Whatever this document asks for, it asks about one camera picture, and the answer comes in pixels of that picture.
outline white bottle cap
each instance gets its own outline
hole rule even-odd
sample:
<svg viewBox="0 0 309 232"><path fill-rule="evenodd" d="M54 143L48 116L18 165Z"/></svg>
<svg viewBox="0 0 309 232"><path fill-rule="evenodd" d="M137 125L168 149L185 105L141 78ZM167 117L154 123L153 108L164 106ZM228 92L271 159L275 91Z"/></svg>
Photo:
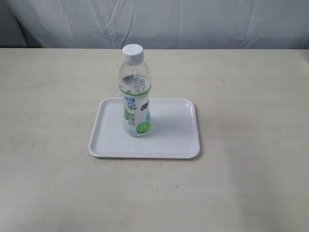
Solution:
<svg viewBox="0 0 309 232"><path fill-rule="evenodd" d="M128 44L122 49L122 57L127 63L140 63L144 60L143 47L138 44Z"/></svg>

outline water bottle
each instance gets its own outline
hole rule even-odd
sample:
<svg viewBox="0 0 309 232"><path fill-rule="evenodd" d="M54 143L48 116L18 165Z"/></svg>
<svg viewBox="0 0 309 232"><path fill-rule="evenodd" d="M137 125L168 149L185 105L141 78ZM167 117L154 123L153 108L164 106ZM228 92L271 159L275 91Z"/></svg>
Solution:
<svg viewBox="0 0 309 232"><path fill-rule="evenodd" d="M144 60L143 47L129 44L123 48L119 70L119 89L124 104L124 128L131 136L145 135L151 127L149 90L151 76Z"/></svg>

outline bottle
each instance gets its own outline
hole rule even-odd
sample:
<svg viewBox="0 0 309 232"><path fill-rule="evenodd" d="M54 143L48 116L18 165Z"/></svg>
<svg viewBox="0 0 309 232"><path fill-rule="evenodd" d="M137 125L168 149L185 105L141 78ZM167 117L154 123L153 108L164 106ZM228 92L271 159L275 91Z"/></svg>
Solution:
<svg viewBox="0 0 309 232"><path fill-rule="evenodd" d="M151 127L149 90L151 76L144 60L143 47L129 44L123 49L119 70L119 89L124 104L124 128L131 136L145 135Z"/></svg>

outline table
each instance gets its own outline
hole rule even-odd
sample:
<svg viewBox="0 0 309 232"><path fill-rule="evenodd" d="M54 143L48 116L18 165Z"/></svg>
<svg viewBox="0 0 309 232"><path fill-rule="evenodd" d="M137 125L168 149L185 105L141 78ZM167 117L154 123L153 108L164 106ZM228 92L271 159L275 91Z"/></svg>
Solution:
<svg viewBox="0 0 309 232"><path fill-rule="evenodd" d="M0 49L0 231L303 232L309 51L146 50L154 98L196 104L193 160L97 159L120 50Z"/></svg>

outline white tray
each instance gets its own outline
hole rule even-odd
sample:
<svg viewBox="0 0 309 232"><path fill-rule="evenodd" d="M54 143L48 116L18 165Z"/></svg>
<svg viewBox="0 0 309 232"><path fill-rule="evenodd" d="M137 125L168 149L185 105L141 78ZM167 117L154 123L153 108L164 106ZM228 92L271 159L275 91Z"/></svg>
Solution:
<svg viewBox="0 0 309 232"><path fill-rule="evenodd" d="M101 102L92 129L88 151L106 158L190 159L199 153L197 117L187 99L150 99L152 127L142 137L132 137L123 128L121 98Z"/></svg>

